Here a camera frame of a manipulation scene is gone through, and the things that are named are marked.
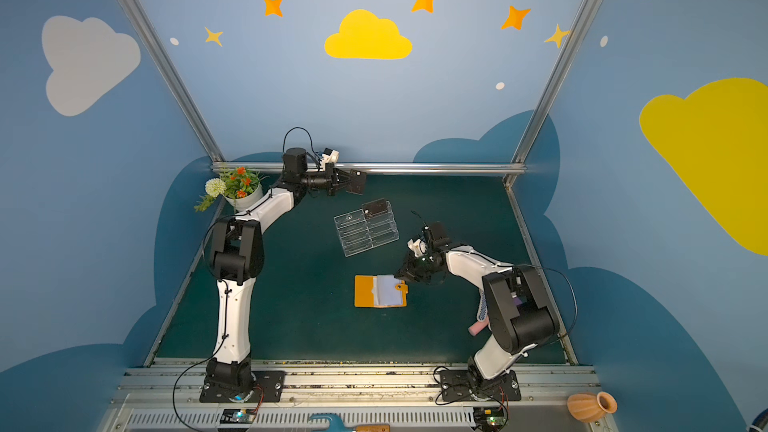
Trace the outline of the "yellow leather card holder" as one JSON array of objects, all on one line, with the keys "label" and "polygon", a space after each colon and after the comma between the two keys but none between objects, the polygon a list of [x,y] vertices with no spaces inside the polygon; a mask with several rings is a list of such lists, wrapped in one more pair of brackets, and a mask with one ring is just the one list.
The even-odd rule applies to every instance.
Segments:
[{"label": "yellow leather card holder", "polygon": [[393,275],[357,275],[354,281],[356,308],[402,308],[407,306],[407,284]]}]

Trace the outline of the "clear plastic organizer tray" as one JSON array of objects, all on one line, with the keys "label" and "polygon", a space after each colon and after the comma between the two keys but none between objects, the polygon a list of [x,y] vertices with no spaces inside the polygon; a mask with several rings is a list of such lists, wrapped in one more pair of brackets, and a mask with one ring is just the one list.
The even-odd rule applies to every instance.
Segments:
[{"label": "clear plastic organizer tray", "polygon": [[362,208],[334,217],[334,224],[345,257],[395,242],[399,231],[391,203],[386,214],[366,219]]}]

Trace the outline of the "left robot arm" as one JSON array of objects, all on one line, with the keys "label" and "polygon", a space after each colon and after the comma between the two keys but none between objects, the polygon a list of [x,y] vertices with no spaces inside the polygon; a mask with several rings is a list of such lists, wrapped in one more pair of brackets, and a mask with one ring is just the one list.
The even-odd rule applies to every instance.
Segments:
[{"label": "left robot arm", "polygon": [[344,188],[348,174],[336,167],[339,152],[326,148],[308,165],[308,152],[293,147],[282,155],[276,183],[244,214],[223,218],[212,227],[209,267],[219,297],[217,342],[207,360],[200,400],[245,402],[255,384],[251,368],[249,318],[253,287],[265,252],[263,233],[294,209],[310,191],[332,195]]}]

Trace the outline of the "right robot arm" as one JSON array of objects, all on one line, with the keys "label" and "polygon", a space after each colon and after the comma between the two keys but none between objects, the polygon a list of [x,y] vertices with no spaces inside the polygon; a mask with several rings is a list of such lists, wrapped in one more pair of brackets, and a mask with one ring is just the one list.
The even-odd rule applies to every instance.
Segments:
[{"label": "right robot arm", "polygon": [[423,226],[407,247],[397,278],[427,284],[436,274],[450,274],[474,285],[485,300],[491,336],[468,362],[472,386],[498,382],[520,357],[560,338],[558,314],[534,266],[493,259],[470,245],[453,245],[440,222]]}]

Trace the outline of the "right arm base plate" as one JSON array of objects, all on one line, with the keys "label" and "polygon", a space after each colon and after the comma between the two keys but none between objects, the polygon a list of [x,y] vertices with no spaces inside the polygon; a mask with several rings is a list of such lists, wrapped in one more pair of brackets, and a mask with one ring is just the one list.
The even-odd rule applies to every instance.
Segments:
[{"label": "right arm base plate", "polygon": [[438,366],[433,370],[433,378],[440,388],[439,403],[521,400],[520,385],[514,371],[504,372],[494,379],[484,379],[473,370]]}]

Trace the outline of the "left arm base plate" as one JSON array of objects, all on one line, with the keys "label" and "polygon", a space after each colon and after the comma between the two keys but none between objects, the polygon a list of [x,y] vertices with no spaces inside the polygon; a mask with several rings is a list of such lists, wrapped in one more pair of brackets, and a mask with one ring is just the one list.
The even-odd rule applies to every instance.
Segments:
[{"label": "left arm base plate", "polygon": [[201,403],[258,404],[279,402],[283,392],[283,371],[252,371],[214,376],[204,379]]}]

